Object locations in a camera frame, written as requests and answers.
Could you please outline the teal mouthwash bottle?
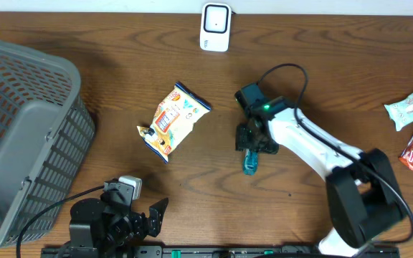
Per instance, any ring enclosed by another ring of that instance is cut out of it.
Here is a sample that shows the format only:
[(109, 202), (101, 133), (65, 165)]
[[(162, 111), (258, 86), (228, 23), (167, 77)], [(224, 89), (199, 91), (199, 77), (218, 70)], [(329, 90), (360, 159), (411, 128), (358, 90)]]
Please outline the teal mouthwash bottle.
[(258, 152), (250, 149), (245, 150), (245, 157), (242, 163), (243, 173), (247, 176), (253, 176), (258, 169)]

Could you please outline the yellow snack bag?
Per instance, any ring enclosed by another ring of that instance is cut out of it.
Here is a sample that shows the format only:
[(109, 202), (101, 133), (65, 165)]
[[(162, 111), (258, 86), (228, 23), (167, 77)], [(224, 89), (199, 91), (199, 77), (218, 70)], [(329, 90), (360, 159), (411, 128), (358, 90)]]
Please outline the yellow snack bag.
[(159, 103), (149, 127), (138, 126), (140, 137), (164, 163), (211, 105), (181, 82)]

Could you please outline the light teal wipes packet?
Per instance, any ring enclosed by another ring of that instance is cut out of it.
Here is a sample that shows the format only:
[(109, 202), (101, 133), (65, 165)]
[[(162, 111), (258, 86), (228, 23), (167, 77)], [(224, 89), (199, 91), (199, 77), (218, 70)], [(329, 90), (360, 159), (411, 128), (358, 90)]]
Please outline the light teal wipes packet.
[(404, 100), (384, 105), (391, 120), (394, 121), (396, 131), (413, 123), (413, 93)]

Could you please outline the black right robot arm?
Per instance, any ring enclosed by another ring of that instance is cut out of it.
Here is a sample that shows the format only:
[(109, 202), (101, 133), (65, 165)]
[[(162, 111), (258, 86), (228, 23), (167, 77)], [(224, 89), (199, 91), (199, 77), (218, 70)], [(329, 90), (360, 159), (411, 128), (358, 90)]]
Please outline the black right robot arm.
[(261, 153), (286, 147), (325, 182), (333, 228), (318, 244), (321, 254), (360, 257), (373, 239), (407, 216), (390, 161), (379, 149), (364, 152), (312, 123), (284, 97), (265, 97), (255, 83), (234, 95), (247, 118), (237, 126), (235, 148), (245, 152), (243, 171), (257, 170)]

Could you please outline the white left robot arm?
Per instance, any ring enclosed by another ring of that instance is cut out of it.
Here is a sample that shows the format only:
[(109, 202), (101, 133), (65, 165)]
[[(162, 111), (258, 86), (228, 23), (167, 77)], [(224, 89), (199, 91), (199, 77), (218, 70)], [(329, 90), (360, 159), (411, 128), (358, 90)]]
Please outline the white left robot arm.
[(134, 257), (130, 240), (157, 237), (168, 206), (164, 198), (149, 207), (149, 215), (134, 212), (139, 198), (139, 178), (106, 181), (98, 199), (83, 199), (70, 210), (70, 257)]

